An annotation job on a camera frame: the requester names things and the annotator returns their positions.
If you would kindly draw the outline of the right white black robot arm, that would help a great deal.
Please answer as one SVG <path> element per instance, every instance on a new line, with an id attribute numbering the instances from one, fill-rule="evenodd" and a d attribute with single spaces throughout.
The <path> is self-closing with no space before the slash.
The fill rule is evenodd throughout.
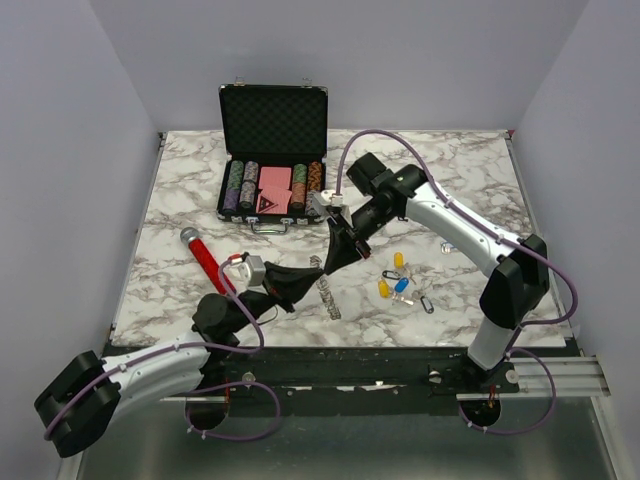
<path id="1" fill-rule="evenodd" d="M 368 258 L 369 239 L 395 218 L 418 223 L 452 243 L 487 278 L 479 300 L 484 318 L 467 349 L 470 361 L 459 370 L 467 389 L 485 390 L 496 380 L 495 367 L 517 328 L 549 290 L 546 243 L 536 235 L 521 238 L 455 203 L 416 165 L 392 171 L 366 154 L 347 175 L 369 199 L 354 213 L 334 191 L 312 196 L 313 207 L 329 226 L 325 273 Z"/>

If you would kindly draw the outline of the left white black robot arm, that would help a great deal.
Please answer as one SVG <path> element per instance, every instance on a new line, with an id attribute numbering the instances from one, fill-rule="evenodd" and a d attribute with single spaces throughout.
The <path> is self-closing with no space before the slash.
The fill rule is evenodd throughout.
<path id="1" fill-rule="evenodd" d="M 220 362 L 264 348 L 259 318 L 275 307 L 293 312 L 323 274 L 255 255 L 229 257 L 214 269 L 220 292 L 201 299 L 188 331 L 128 354 L 77 355 L 34 402 L 45 440 L 60 457 L 71 457 L 137 407 L 177 394 L 214 393 L 222 380 Z"/>

